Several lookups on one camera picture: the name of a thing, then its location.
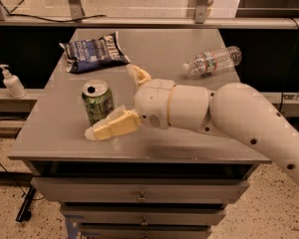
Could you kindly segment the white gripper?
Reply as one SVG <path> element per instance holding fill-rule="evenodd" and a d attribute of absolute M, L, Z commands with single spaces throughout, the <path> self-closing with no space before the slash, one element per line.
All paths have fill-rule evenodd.
<path fill-rule="evenodd" d="M 135 94 L 135 110 L 127 110 L 119 106 L 86 129 L 88 140 L 105 140 L 114 136 L 127 134 L 137 130 L 141 124 L 152 128 L 166 129 L 167 104 L 175 82 L 172 80 L 151 79 L 144 69 L 127 65 L 127 72 L 139 88 Z"/>

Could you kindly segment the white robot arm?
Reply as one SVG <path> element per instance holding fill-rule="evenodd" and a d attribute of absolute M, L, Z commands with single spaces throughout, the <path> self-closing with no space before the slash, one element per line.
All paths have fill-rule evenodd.
<path fill-rule="evenodd" d="M 275 162 L 299 186 L 299 132 L 254 88 L 230 83 L 214 92 L 154 79 L 135 65 L 127 71 L 138 88 L 134 107 L 114 109 L 86 129 L 86 139 L 127 134 L 142 124 L 231 137 Z"/>

